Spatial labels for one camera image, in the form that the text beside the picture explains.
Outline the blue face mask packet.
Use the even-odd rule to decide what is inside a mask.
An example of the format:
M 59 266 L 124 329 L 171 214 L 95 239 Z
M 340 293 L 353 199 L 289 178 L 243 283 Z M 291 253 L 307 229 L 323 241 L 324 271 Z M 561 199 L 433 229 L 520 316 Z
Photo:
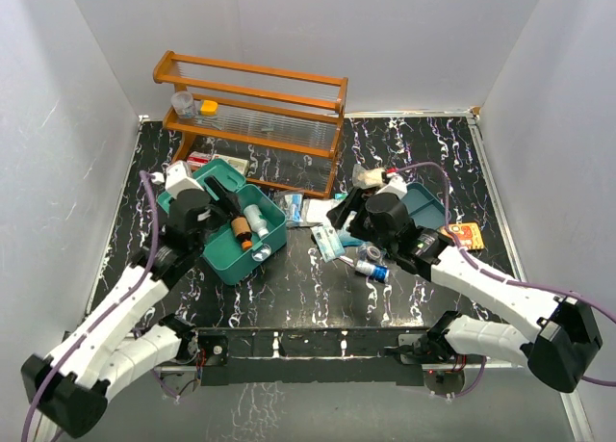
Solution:
M 331 262 L 346 254 L 336 229 L 330 224 L 313 226 L 311 231 L 324 263 Z

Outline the brown orange-capped medicine bottle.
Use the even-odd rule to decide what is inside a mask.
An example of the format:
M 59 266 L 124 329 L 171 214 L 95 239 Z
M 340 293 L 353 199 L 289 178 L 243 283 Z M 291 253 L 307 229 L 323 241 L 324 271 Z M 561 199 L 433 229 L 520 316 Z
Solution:
M 242 251 L 248 251 L 252 248 L 252 231 L 243 215 L 238 215 L 231 220 L 231 229 L 236 241 L 239 243 Z

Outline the clear green-banded bottle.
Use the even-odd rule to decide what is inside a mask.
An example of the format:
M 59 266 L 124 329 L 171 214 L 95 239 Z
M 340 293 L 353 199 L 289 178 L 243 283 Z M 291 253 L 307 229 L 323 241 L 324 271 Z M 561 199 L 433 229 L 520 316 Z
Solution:
M 250 229 L 260 238 L 264 238 L 269 234 L 268 222 L 256 204 L 246 206 L 244 208 L 244 216 L 250 226 Z

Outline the teal medicine kit box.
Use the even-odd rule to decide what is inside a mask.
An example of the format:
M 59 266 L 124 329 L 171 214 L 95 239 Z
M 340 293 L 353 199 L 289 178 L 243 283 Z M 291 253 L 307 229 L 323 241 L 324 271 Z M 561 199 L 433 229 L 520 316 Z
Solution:
M 283 211 L 222 159 L 197 171 L 177 161 L 165 172 L 158 203 L 167 214 L 167 245 L 200 254 L 226 285 L 235 285 L 287 242 Z

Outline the bag with blue bandage rolls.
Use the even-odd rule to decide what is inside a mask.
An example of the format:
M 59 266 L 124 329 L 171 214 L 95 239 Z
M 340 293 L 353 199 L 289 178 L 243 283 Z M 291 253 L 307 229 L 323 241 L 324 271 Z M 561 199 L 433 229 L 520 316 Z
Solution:
M 305 221 L 302 217 L 303 191 L 282 191 L 274 195 L 274 202 L 283 212 L 285 224 L 289 228 L 301 227 Z

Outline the blue white wipes packet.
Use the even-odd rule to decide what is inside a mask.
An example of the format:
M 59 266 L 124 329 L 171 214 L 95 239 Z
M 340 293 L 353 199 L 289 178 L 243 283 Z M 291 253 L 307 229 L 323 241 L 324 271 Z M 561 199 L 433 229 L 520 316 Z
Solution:
M 357 239 L 351 236 L 348 231 L 350 223 L 353 221 L 355 216 L 356 216 L 356 212 L 354 210 L 351 210 L 345 220 L 345 223 L 337 231 L 338 238 L 343 247 L 360 247 L 361 245 L 365 243 L 364 240 Z

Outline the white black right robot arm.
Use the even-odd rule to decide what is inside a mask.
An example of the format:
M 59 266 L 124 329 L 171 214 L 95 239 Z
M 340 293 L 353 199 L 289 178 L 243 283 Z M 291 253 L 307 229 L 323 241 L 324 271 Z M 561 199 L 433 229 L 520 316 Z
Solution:
M 573 392 L 603 345 L 592 308 L 573 296 L 532 288 L 457 247 L 441 232 L 415 224 L 393 193 L 352 189 L 327 212 L 335 229 L 371 242 L 408 273 L 455 291 L 500 317 L 475 320 L 446 312 L 403 353 L 482 355 L 527 367 L 550 388 Z

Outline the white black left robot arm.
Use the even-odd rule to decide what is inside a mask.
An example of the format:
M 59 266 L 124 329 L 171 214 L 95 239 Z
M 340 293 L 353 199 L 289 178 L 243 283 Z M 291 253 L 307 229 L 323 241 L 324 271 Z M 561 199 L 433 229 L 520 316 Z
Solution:
M 152 219 L 144 247 L 95 310 L 59 346 L 22 365 L 30 404 L 21 433 L 28 440 L 35 413 L 73 438 L 88 433 L 121 390 L 157 365 L 193 361 L 199 344 L 191 326 L 169 315 L 130 344 L 136 322 L 193 268 L 207 237 L 227 214 L 189 171 L 172 166 L 163 175 L 171 196 L 167 220 Z

